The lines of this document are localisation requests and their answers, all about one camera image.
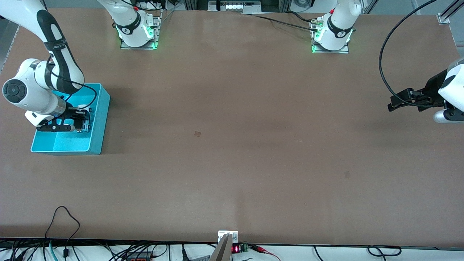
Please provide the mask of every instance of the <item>blue bin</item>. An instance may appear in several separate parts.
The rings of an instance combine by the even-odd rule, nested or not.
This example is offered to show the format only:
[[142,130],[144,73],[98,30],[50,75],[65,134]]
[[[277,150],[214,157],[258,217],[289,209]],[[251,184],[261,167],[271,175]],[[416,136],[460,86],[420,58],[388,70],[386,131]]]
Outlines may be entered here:
[[[102,152],[103,135],[105,134],[106,117],[110,105],[110,95],[101,84],[86,84],[97,91],[97,98],[92,103],[90,114],[91,129],[89,132],[43,132],[35,131],[31,152],[50,155],[98,155]],[[58,96],[63,94],[54,91]],[[74,93],[68,102],[73,106],[88,104],[95,93],[89,88],[81,88]]]

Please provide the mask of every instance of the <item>teal cable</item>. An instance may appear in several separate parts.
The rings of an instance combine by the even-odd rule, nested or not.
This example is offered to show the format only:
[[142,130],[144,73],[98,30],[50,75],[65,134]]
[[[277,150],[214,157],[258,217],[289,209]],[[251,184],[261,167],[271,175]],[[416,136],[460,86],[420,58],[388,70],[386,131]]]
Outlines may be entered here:
[[58,258],[57,258],[57,256],[55,255],[55,252],[53,251],[52,241],[51,241],[51,240],[50,240],[50,243],[48,244],[48,248],[50,249],[50,252],[52,253],[53,259],[54,259],[55,261],[58,261]]

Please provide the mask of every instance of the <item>brown table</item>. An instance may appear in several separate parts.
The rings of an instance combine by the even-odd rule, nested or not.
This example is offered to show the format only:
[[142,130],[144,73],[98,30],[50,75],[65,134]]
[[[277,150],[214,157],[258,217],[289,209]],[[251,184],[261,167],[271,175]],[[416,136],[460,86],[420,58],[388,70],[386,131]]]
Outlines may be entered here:
[[[105,10],[51,12],[111,95],[103,152],[31,153],[34,128],[0,99],[1,236],[43,236],[65,205],[82,238],[464,246],[463,126],[387,111],[378,53],[400,16],[361,16],[335,55],[311,53],[304,30],[196,11],[173,14],[157,51],[122,51]],[[413,16],[385,74],[419,89],[457,57],[448,26]],[[47,53],[21,28],[0,82],[26,58]],[[75,229],[56,222],[51,236]]]

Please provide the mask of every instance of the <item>white bracket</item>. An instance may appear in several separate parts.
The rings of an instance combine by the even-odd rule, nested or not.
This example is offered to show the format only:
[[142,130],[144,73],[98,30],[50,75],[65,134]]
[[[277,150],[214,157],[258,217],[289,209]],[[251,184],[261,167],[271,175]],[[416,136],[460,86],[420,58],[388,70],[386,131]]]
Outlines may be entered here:
[[222,236],[224,234],[232,234],[233,243],[238,243],[238,231],[231,231],[231,230],[219,230],[218,231],[218,242],[221,241]]

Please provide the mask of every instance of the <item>table surface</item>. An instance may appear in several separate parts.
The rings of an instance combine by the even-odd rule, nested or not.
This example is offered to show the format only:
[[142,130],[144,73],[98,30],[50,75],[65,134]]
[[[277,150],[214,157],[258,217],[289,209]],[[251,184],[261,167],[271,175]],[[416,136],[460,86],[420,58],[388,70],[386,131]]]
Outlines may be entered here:
[[[86,82],[111,95],[103,151],[31,153],[35,129],[0,99],[0,236],[42,237],[65,205],[81,238],[215,241],[233,229],[253,242],[464,246],[463,127],[434,123],[435,109],[387,111],[378,54],[400,16],[362,15],[337,55],[237,13],[175,12],[156,51],[119,50],[105,10],[51,13]],[[21,28],[0,82],[47,56]],[[385,74],[396,91],[419,89],[457,57],[448,26],[413,16]],[[49,236],[76,228],[64,211],[55,221]]]

